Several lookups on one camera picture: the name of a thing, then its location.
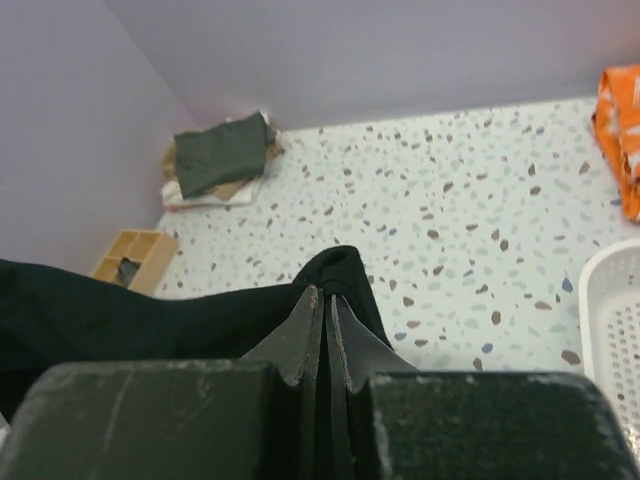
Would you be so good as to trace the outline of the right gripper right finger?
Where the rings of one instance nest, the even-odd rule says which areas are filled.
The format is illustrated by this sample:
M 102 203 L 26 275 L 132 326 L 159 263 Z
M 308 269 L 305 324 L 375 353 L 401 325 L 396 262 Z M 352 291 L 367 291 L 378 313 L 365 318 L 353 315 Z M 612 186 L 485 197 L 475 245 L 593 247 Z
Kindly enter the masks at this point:
M 324 303 L 332 479 L 627 479 L 631 451 L 586 377 L 420 371 Z

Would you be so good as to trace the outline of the black t-shirt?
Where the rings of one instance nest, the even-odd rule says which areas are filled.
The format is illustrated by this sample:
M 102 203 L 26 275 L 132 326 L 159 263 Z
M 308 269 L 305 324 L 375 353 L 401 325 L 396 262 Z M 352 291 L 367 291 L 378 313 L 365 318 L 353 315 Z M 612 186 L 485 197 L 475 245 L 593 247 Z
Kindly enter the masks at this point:
M 231 359 L 251 350 L 309 287 L 344 297 L 389 341 L 359 251 L 332 247 L 287 284 L 163 300 L 58 268 L 1 263 L 1 413 L 11 420 L 47 369 L 80 361 Z

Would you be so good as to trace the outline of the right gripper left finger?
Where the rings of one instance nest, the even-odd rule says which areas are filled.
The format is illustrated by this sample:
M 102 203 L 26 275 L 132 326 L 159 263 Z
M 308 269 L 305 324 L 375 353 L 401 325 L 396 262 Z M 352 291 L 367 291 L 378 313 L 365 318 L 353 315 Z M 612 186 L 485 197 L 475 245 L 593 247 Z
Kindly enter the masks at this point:
M 323 298 L 237 360 L 67 363 L 28 392 L 5 479 L 310 479 Z

